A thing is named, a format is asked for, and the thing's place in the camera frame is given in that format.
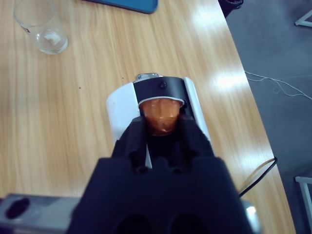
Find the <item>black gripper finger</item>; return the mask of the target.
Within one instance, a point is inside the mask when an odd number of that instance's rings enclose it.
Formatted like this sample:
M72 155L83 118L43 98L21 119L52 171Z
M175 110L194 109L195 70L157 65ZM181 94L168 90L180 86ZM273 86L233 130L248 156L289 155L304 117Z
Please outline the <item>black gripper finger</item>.
M210 140L192 117L180 116L175 133L179 142L180 168L191 168L193 159L197 157L215 157Z
M111 156L113 169L146 169L147 130L143 117L134 118L116 141Z

